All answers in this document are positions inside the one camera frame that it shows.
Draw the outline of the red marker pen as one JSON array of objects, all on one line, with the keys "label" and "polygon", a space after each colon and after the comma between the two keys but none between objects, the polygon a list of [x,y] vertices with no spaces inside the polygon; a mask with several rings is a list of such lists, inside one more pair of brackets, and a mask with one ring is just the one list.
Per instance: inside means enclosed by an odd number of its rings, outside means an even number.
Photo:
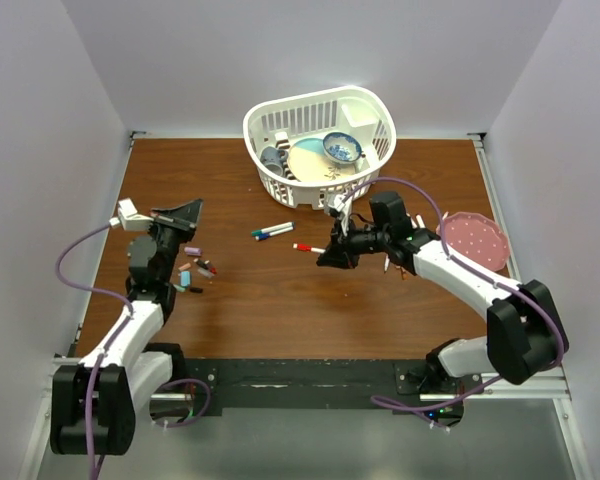
[{"label": "red marker pen", "polygon": [[298,251],[310,252],[310,253],[315,253],[315,254],[323,254],[325,252],[325,249],[323,249],[323,248],[312,247],[310,245],[305,245],[305,244],[300,244],[300,243],[294,243],[293,248]]}]

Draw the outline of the clear red pen cap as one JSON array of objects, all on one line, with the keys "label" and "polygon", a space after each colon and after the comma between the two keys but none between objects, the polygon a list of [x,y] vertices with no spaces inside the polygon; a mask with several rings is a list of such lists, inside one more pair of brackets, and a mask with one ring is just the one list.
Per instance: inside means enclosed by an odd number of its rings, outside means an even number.
[{"label": "clear red pen cap", "polygon": [[204,277],[206,277],[206,278],[209,278],[209,279],[211,279],[211,278],[213,278],[213,277],[214,277],[214,274],[213,274],[211,271],[209,271],[209,270],[207,270],[207,269],[204,269],[204,268],[201,268],[201,267],[199,267],[199,268],[197,269],[197,272],[198,272],[200,275],[202,275],[202,276],[204,276]]}]

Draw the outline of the blue highlighter cap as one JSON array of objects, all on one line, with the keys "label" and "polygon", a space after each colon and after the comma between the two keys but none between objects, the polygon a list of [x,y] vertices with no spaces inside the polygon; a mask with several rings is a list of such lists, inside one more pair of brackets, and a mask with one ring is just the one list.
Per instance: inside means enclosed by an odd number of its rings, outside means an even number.
[{"label": "blue highlighter cap", "polygon": [[188,288],[191,285],[191,273],[189,271],[182,271],[179,274],[180,285],[184,288]]}]

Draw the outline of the green marker pen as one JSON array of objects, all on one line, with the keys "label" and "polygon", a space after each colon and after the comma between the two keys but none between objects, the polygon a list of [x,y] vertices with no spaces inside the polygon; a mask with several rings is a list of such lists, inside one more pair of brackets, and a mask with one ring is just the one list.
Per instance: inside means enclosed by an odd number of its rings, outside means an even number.
[{"label": "green marker pen", "polygon": [[281,223],[281,224],[277,224],[277,225],[265,227],[265,228],[262,228],[262,229],[253,230],[253,231],[251,231],[250,235],[252,237],[257,237],[257,236],[261,236],[261,235],[265,235],[265,234],[271,234],[271,233],[276,232],[278,230],[283,230],[283,229],[288,229],[288,228],[293,229],[294,226],[295,226],[295,223],[293,221],[285,222],[285,223]]}]

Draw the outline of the blue marker pen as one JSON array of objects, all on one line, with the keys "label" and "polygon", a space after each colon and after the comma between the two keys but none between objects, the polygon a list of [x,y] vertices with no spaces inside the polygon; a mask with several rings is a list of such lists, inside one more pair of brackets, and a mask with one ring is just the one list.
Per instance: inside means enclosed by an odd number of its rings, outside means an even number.
[{"label": "blue marker pen", "polygon": [[256,241],[263,241],[266,239],[269,239],[271,237],[275,237],[278,235],[282,235],[288,232],[292,232],[294,230],[294,226],[288,226],[286,228],[281,228],[272,232],[266,232],[266,233],[261,233],[260,235],[257,235],[255,238]]}]

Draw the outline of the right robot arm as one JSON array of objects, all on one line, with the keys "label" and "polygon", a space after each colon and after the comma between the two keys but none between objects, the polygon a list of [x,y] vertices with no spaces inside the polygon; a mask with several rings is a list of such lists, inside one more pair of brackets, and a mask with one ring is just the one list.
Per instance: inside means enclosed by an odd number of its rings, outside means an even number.
[{"label": "right robot arm", "polygon": [[318,265],[353,269],[364,254],[385,254],[392,264],[462,300],[486,322],[485,336],[452,339],[427,355],[425,379],[432,390],[449,392],[474,373],[496,373],[520,385],[561,363],[568,339],[543,283],[518,283],[455,252],[438,234],[417,225],[394,191],[374,195],[369,205],[371,222],[358,226],[349,195],[327,199],[325,211],[334,225]]}]

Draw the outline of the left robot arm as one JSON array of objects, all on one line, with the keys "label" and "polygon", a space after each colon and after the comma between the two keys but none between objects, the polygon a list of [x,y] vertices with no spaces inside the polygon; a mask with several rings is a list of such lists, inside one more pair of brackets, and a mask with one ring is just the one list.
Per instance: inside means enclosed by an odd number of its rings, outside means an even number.
[{"label": "left robot arm", "polygon": [[187,380],[182,350],[151,340],[174,310],[171,282],[183,244],[197,230],[201,198],[174,208],[138,212],[131,199],[119,201],[105,230],[136,233],[127,248],[125,291],[114,293],[122,310],[97,346],[54,373],[50,447],[58,455],[120,456],[134,437],[140,410],[160,387],[180,390]]}]

